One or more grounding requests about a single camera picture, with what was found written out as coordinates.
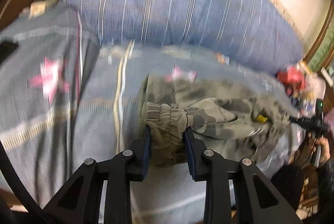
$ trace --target pillow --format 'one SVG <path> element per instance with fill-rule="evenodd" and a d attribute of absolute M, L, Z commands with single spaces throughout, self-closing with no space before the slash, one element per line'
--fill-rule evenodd
<path fill-rule="evenodd" d="M 275 74 L 302 58 L 292 27 L 268 0 L 66 0 L 100 43 L 200 45 Z"/>

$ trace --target star print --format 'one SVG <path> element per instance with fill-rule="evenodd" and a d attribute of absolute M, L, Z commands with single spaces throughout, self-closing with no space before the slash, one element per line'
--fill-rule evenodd
<path fill-rule="evenodd" d="M 166 82 L 184 79 L 193 83 L 197 76 L 197 71 L 183 71 L 177 65 L 174 65 L 173 73 L 165 76 Z"/>
<path fill-rule="evenodd" d="M 44 98 L 48 99 L 49 104 L 52 104 L 58 89 L 64 93 L 69 91 L 69 84 L 62 79 L 63 62 L 51 61 L 45 57 L 40 68 L 41 75 L 31 78 L 30 85 L 42 86 Z"/>

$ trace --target camouflage pants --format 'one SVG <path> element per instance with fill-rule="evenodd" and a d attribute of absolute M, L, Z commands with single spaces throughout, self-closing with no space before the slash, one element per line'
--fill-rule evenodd
<path fill-rule="evenodd" d="M 224 157 L 258 162 L 290 131 L 288 113 L 270 95 L 255 92 L 227 80 L 166 82 L 148 76 L 140 95 L 138 129 L 151 128 L 151 153 L 155 167 L 186 162 L 182 134 L 191 127 Z M 259 115 L 268 118 L 258 122 Z"/>

